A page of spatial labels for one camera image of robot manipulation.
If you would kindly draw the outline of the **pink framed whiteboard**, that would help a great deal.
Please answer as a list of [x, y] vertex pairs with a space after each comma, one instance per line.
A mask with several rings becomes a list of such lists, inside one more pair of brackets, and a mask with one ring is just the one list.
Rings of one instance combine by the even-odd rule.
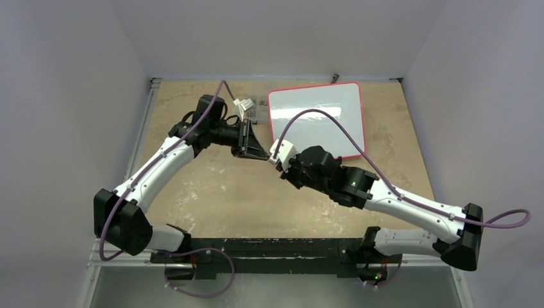
[[[318, 109], [338, 121], [361, 150], [366, 149], [361, 87], [355, 81], [275, 89], [268, 94], [268, 107], [273, 140], [280, 137], [294, 116], [304, 110]], [[361, 155], [337, 125], [318, 112], [297, 118], [285, 140], [293, 143], [298, 151], [321, 146], [335, 157]]]

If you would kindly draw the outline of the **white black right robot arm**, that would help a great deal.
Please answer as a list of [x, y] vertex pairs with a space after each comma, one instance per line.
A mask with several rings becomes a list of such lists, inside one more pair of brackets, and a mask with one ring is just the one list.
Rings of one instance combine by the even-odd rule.
[[345, 166], [321, 146], [301, 153], [287, 141], [272, 145], [270, 162], [280, 177], [297, 189], [308, 187], [326, 194], [344, 207], [355, 207], [393, 216], [414, 226], [414, 230], [369, 228], [360, 244], [368, 261], [402, 253], [439, 257], [451, 267], [475, 271], [479, 260], [483, 219], [482, 207], [445, 205], [397, 189], [376, 174]]

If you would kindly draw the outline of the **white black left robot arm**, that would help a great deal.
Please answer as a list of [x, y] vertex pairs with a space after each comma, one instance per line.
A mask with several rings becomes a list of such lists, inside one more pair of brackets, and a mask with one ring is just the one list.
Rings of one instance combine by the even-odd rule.
[[186, 261], [191, 256], [190, 234], [173, 225], [152, 225], [146, 213], [174, 175], [212, 144], [229, 147], [234, 157], [267, 160], [246, 117], [253, 107], [251, 99], [235, 99], [234, 113], [228, 115], [222, 98], [200, 97], [196, 109], [171, 128], [138, 171], [115, 189], [96, 193], [94, 232], [99, 247], [110, 243], [130, 255], [162, 250], [175, 262]]

